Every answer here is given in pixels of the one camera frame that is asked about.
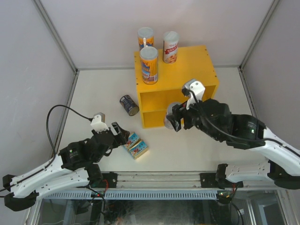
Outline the yellow wooden shelf cabinet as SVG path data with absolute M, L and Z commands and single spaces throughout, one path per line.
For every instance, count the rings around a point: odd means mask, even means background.
M 219 80 L 206 46 L 180 47 L 178 59 L 173 64 L 164 63 L 162 57 L 162 50 L 159 49 L 158 82 L 147 85 L 142 79 L 139 52 L 134 53 L 136 90 L 143 128 L 164 126 L 169 104 L 187 101 L 181 88 L 191 79 L 194 78 L 204 85 L 203 100 L 214 98 L 219 87 Z

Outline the yellow can with white spoon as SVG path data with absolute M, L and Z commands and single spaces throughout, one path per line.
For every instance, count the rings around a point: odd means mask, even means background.
M 152 46 L 146 46 L 140 51 L 142 67 L 142 79 L 147 85 L 153 85 L 158 81 L 158 50 Z

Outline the white porridge can red label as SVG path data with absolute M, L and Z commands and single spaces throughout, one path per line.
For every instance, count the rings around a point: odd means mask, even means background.
M 164 33 L 163 61 L 173 64 L 177 60 L 179 35 L 175 31 Z

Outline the orange can with spoon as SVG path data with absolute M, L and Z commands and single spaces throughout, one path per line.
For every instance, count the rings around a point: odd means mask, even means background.
M 145 46 L 154 46 L 154 30 L 150 27 L 141 27 L 137 31 L 139 50 Z

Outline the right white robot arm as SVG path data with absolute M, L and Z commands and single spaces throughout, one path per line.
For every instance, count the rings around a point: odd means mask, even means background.
M 195 127 L 218 142 L 257 152 L 264 161 L 253 165 L 219 164 L 215 184 L 223 189 L 245 181 L 270 181 L 285 189 L 300 188 L 300 151 L 278 138 L 263 122 L 247 114 L 233 114 L 214 99 L 168 107 L 166 120 L 175 131 Z

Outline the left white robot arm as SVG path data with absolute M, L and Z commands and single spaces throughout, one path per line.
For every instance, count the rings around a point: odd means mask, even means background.
M 99 187 L 103 181 L 98 165 L 100 159 L 125 145 L 130 135 L 116 122 L 112 127 L 117 134 L 113 134 L 111 128 L 100 132 L 93 130 L 91 138 L 70 143 L 50 161 L 30 172 L 4 176 L 3 187 L 9 191 L 4 196 L 4 205 L 12 211 L 22 211 L 32 207 L 37 200 L 62 190 Z

